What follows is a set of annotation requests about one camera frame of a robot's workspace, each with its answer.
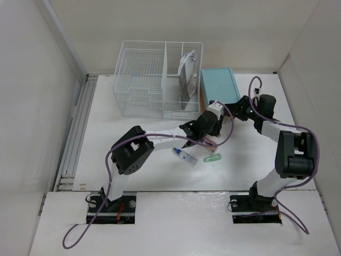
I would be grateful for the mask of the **pink cap clear tube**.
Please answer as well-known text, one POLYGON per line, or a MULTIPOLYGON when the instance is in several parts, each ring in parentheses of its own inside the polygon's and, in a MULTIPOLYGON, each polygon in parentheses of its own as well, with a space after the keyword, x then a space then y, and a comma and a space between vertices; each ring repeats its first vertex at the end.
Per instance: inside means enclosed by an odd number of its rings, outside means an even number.
POLYGON ((216 143, 213 140, 208 139, 208 138, 204 138, 202 143, 206 145, 205 148, 209 152, 211 152, 211 153, 216 152, 217 147, 216 147, 216 143))

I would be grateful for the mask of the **teal orange drawer box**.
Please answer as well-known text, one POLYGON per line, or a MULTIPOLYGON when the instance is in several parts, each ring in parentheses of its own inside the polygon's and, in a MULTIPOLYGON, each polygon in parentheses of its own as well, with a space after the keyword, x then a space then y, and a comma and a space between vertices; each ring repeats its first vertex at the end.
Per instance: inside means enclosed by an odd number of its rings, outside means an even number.
POLYGON ((202 69, 200 73, 199 94, 202 112, 207 110, 211 101, 232 104, 241 99, 231 68, 202 69))

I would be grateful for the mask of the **grey setup guide booklet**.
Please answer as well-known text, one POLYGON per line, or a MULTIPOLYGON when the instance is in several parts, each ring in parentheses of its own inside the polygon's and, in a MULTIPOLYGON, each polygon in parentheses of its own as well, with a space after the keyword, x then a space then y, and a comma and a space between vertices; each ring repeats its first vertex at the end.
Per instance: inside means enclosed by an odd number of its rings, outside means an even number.
POLYGON ((178 83, 180 86, 180 108, 184 110, 188 102, 196 92, 196 84, 194 82, 194 64, 195 61, 187 59, 180 73, 177 73, 178 83))

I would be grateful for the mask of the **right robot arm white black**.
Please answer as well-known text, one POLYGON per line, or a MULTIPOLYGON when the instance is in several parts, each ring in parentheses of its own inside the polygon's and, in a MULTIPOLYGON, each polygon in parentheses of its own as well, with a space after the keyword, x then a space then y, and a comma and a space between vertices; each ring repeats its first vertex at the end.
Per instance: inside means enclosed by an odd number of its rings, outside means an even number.
POLYGON ((233 117, 241 121, 251 119, 256 131, 277 143, 274 169, 256 181, 247 196, 237 196, 238 204, 247 205, 250 211, 269 207, 275 193, 297 180, 312 177, 318 165, 318 145, 312 132, 298 130, 292 125, 281 124, 273 118, 275 97, 262 94, 242 97, 227 105, 233 117))

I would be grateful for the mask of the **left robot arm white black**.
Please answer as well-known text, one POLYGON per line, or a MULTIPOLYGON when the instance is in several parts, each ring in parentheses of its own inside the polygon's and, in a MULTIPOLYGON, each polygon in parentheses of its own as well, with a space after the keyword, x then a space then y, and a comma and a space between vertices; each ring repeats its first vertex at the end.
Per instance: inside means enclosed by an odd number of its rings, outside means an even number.
POLYGON ((108 185, 101 188, 101 205, 111 212, 118 208, 126 178, 137 172, 153 151, 168 148, 207 147, 206 136, 220 134, 224 111, 205 110, 198 119, 166 131, 146 131, 137 125, 128 130, 105 156, 108 185))

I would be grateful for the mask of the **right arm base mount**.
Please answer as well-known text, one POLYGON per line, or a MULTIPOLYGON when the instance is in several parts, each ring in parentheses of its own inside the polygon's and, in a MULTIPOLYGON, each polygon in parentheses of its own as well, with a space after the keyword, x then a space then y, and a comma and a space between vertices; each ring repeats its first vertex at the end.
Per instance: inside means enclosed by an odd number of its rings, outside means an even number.
POLYGON ((229 205, 234 224, 282 224, 274 197, 259 195, 257 182, 251 186, 248 194, 230 195, 229 205))

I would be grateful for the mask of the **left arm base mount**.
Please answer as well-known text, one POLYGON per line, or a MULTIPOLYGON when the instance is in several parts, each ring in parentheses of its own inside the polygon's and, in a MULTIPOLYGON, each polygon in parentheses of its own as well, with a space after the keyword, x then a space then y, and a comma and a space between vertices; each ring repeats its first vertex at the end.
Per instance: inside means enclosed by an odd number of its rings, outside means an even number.
MULTIPOLYGON (((88 204, 86 223, 90 223, 96 215, 105 198, 104 189, 99 192, 90 193, 86 196, 85 202, 88 204)), ((96 216, 93 224, 99 225, 125 225, 135 224, 135 210, 137 205, 136 192, 123 192, 123 195, 111 201, 107 199, 104 206, 96 216)))

